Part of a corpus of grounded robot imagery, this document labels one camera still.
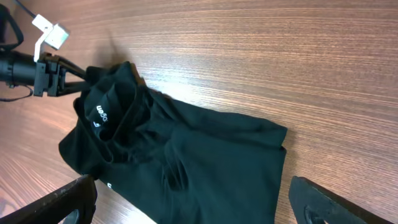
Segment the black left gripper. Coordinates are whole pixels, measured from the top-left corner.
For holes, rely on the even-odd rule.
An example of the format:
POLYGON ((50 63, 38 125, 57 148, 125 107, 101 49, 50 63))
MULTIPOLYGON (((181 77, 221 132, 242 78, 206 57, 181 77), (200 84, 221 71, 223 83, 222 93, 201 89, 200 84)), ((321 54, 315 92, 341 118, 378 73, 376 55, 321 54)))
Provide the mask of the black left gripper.
POLYGON ((84 78, 86 73, 79 66, 64 57, 42 54, 35 69, 34 96, 63 96, 90 89, 87 82, 66 83, 66 72, 84 78))

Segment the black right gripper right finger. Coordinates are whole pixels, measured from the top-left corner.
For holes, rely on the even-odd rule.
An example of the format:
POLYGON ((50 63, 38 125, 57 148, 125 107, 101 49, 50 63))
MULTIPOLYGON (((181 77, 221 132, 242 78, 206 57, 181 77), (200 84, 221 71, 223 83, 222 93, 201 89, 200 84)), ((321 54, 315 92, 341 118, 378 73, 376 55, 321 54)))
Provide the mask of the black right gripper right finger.
POLYGON ((392 224, 304 177, 292 177, 289 200, 298 224, 392 224))

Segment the black t-shirt with white logo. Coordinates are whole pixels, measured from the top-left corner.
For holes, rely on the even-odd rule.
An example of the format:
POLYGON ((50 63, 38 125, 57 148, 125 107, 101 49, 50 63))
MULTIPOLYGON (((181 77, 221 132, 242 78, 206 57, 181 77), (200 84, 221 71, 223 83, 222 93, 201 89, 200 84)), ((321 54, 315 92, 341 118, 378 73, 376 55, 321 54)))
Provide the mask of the black t-shirt with white logo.
POLYGON ((60 142, 77 173, 107 184, 157 223, 273 223, 287 129, 175 100, 129 62, 88 67, 78 121, 60 142))

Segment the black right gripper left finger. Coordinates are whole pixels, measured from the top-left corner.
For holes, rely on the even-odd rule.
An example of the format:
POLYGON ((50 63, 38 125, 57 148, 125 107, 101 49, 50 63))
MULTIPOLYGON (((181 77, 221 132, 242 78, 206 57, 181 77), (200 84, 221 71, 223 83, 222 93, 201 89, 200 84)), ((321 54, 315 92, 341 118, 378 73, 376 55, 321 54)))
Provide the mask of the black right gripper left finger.
POLYGON ((96 211, 95 180, 83 175, 48 195, 1 218, 1 224, 90 224, 96 211))

